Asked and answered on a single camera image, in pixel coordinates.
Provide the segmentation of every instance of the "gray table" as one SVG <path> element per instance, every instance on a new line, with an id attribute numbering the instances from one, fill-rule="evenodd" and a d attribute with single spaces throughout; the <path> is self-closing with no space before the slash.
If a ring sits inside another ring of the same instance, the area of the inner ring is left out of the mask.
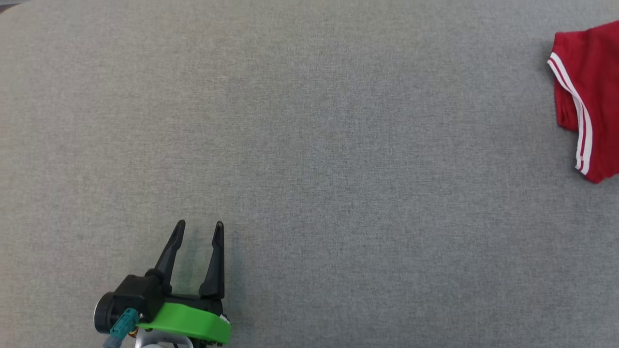
<path id="1" fill-rule="evenodd" d="M 0 346 L 226 223 L 230 347 L 616 347 L 619 179 L 556 125 L 610 0 L 33 1 L 0 15 Z"/>

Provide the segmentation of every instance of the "gray felt mat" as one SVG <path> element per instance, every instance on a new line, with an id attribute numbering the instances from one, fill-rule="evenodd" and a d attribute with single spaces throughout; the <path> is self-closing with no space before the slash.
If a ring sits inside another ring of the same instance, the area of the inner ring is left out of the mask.
<path id="1" fill-rule="evenodd" d="M 610 0 L 32 1 L 0 15 L 0 347 L 226 224 L 230 347 L 616 347 L 619 179 L 545 62 Z M 130 346 L 127 340 L 125 347 Z"/>

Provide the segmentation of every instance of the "red t-shirt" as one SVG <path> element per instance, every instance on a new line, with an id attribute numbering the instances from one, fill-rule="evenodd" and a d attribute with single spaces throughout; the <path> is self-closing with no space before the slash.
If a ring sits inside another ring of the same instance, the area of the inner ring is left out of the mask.
<path id="1" fill-rule="evenodd" d="M 619 21 L 556 33 L 556 118 L 578 131 L 576 169 L 599 183 L 619 173 Z"/>

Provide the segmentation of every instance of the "green plastic part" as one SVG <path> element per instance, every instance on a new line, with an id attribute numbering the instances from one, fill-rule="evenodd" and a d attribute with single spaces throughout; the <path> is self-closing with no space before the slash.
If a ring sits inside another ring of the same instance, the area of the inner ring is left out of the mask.
<path id="1" fill-rule="evenodd" d="M 152 322 L 139 323 L 138 326 L 198 338 L 207 342 L 221 344 L 230 342 L 230 323 L 211 312 L 180 303 L 164 303 Z"/>

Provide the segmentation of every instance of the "teal connector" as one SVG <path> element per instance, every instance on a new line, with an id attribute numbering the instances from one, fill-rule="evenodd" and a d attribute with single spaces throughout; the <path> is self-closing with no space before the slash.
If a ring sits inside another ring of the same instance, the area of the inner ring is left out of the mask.
<path id="1" fill-rule="evenodd" d="M 140 321 L 140 314 L 133 308 L 127 308 L 112 327 L 110 336 L 103 343 L 103 348 L 120 348 L 123 339 L 133 331 Z"/>

